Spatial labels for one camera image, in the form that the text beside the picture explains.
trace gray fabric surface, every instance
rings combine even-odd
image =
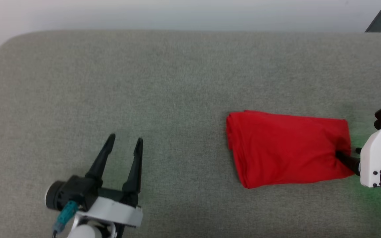
[[[244,189],[225,134],[228,113],[250,109],[344,118],[362,146],[380,107],[380,34],[14,38],[0,48],[0,237],[50,237],[46,189],[84,175],[111,132],[109,188],[144,139],[144,219],[125,238],[381,237],[380,189],[355,176]]]

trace teal cable connector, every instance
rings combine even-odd
[[[62,209],[61,213],[57,217],[57,221],[53,225],[53,234],[59,234],[61,233],[65,225],[68,223],[68,221],[74,217],[77,210],[79,210],[79,206],[74,201],[69,201],[64,208]]]

